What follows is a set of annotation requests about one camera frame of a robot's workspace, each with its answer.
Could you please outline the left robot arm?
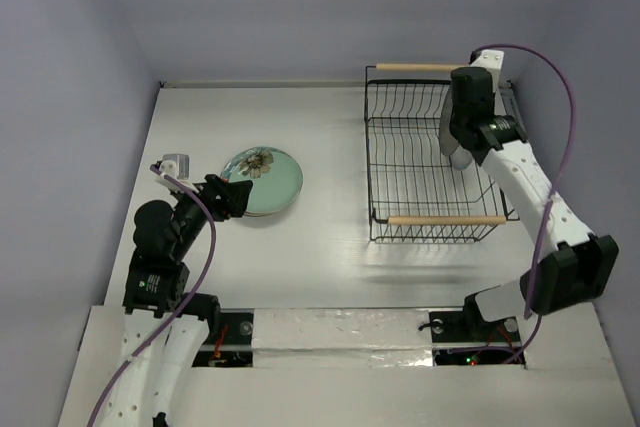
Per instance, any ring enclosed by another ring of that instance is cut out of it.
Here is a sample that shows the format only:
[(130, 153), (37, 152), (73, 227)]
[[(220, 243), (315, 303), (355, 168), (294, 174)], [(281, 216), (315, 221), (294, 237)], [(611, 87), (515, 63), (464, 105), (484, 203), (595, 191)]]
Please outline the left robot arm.
[(105, 426), (169, 426), (186, 372), (204, 342), (225, 339), (216, 296), (187, 284), (186, 254), (205, 227), (241, 218), (253, 184), (216, 175), (192, 184), (164, 163), (152, 172), (175, 197), (143, 204), (134, 216), (134, 252), (123, 298), (122, 365), (103, 418)]

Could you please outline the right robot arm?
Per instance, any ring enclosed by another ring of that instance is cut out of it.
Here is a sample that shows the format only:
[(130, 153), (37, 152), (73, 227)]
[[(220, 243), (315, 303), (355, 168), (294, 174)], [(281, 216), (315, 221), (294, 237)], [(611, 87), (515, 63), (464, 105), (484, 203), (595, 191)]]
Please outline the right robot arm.
[(534, 243), (531, 265), (518, 279), (468, 295), (462, 331), (482, 339), (518, 314), (539, 317), (591, 302), (608, 283), (619, 254), (557, 193), (514, 117), (495, 112), (491, 70), (464, 66), (450, 74), (440, 121), (440, 150), (451, 166), (481, 168), (509, 200)]

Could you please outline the blue floral white plate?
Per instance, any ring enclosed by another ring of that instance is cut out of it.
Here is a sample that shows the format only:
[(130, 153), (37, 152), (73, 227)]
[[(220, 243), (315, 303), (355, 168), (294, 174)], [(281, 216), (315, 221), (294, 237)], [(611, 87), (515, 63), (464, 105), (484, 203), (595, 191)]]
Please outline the blue floral white plate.
[(286, 216), (286, 212), (285, 211), (279, 211), (279, 212), (274, 212), (274, 213), (269, 213), (269, 214), (253, 214), (253, 213), (249, 214), (249, 213), (247, 213), (245, 215), (245, 218), (247, 220), (252, 221), (252, 222), (258, 222), (258, 221), (278, 222), (285, 216)]

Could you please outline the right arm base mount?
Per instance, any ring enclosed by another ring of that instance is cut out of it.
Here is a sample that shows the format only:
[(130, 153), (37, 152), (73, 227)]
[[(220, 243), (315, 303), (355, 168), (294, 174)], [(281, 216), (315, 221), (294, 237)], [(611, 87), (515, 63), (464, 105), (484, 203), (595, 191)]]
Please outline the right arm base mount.
[(428, 313), (419, 332), (429, 333), (435, 366), (526, 365), (515, 317), (486, 321), (474, 301)]

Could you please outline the white deep plate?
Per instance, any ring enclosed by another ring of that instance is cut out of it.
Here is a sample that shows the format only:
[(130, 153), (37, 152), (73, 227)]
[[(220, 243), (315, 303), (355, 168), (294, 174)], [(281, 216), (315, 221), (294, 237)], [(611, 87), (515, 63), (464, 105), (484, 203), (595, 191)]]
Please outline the white deep plate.
[(463, 171), (468, 168), (473, 162), (473, 155), (462, 146), (458, 146), (455, 151), (449, 156), (451, 166), (458, 170)]

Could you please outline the red and teal plate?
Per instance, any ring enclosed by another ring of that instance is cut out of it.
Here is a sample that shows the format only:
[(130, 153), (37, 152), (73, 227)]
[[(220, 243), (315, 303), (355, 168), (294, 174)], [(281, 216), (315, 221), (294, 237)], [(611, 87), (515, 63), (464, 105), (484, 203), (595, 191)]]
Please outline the red and teal plate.
[(249, 217), (249, 218), (262, 218), (262, 217), (271, 217), (271, 216), (275, 216), (275, 215), (280, 215), (283, 213), (287, 213), (289, 210), (291, 210), (297, 203), (297, 200), (292, 200), (291, 202), (287, 203), (286, 205), (281, 205), (279, 208), (272, 210), (272, 211), (264, 211), (264, 212), (258, 212), (258, 211), (249, 211), (247, 210), (244, 213), (245, 217)]

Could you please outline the grey-green mottled plate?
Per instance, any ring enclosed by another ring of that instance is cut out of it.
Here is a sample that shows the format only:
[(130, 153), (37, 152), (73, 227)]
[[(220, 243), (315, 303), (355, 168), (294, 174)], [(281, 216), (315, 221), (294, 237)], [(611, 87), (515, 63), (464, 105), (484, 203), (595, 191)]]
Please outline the grey-green mottled plate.
[(451, 118), (453, 114), (453, 101), (451, 90), (448, 89), (444, 97), (444, 102), (440, 114), (439, 123), (439, 146), (441, 154), (445, 157), (451, 157), (459, 148), (459, 141), (450, 131)]

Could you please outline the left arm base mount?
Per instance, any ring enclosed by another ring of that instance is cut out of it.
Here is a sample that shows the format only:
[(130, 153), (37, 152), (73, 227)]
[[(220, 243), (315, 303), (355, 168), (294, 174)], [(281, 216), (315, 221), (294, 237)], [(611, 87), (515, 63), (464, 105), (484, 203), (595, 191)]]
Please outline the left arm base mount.
[(253, 310), (223, 310), (221, 324), (210, 334), (192, 362), (193, 367), (245, 368), (253, 366)]

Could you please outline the light green flower plate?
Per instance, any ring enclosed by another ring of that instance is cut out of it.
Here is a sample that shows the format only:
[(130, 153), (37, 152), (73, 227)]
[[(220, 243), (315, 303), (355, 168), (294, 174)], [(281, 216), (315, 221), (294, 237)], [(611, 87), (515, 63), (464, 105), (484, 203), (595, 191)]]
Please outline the light green flower plate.
[(246, 216), (278, 213), (291, 205), (303, 187), (303, 172), (288, 153), (270, 146), (251, 147), (227, 162), (221, 177), (231, 183), (250, 180)]

